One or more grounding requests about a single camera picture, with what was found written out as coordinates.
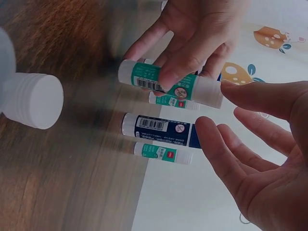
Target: label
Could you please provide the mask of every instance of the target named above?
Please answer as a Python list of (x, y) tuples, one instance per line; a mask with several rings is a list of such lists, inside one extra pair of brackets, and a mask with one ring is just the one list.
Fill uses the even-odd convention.
[(186, 100), (192, 99), (192, 90), (197, 76), (187, 75), (179, 83), (174, 85), (170, 91), (164, 92), (162, 87), (158, 84), (160, 69), (160, 67), (155, 65), (136, 63), (131, 74), (132, 85), (163, 92)]
[(157, 160), (175, 162), (177, 150), (172, 148), (164, 148), (151, 144), (144, 144), (142, 148), (142, 156)]
[(135, 124), (135, 137), (187, 146), (191, 124), (140, 115)]
[(156, 97), (156, 104), (177, 107), (177, 108), (186, 108), (187, 101), (180, 101), (171, 95), (164, 95), (162, 97)]

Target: red logo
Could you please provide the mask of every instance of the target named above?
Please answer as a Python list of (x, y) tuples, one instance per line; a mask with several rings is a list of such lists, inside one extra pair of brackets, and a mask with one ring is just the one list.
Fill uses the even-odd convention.
[(168, 152), (167, 157), (168, 158), (173, 158), (174, 157), (174, 153), (173, 152)]

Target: hand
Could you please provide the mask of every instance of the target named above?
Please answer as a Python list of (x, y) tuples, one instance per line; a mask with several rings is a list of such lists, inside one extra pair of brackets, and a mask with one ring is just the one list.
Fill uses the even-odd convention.
[[(196, 122), (198, 137), (214, 171), (241, 213), (262, 230), (308, 227), (308, 82), (251, 83), (223, 81), (223, 94), (237, 108), (236, 118), (267, 145), (287, 156), (278, 166), (247, 148), (227, 125), (209, 118)], [(264, 112), (285, 119), (292, 133), (262, 118)]]
[(169, 0), (158, 20), (130, 47), (138, 60), (168, 31), (174, 36), (155, 61), (165, 91), (206, 64), (200, 75), (217, 79), (233, 50), (250, 0)]

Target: wooden table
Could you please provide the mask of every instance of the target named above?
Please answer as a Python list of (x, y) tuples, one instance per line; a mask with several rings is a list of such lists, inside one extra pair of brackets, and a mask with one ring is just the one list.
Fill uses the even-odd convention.
[(140, 7), (152, 6), (0, 0), (17, 71), (55, 75), (64, 87), (63, 112), (51, 129), (0, 117), (1, 231), (131, 230), (147, 160), (132, 155), (121, 121), (126, 112), (160, 111), (146, 103), (147, 92), (117, 81), (119, 53), (143, 30), (133, 26), (140, 14), (131, 13)]

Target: orange fruit illustration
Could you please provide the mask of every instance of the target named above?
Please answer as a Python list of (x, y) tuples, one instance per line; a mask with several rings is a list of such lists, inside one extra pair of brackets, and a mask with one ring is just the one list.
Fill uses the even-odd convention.
[(221, 76), (237, 85), (244, 85), (253, 82), (250, 75), (241, 66), (234, 63), (226, 63), (221, 71)]
[(287, 40), (285, 34), (267, 26), (255, 31), (254, 36), (260, 44), (273, 49), (279, 49), (284, 44), (284, 41)]

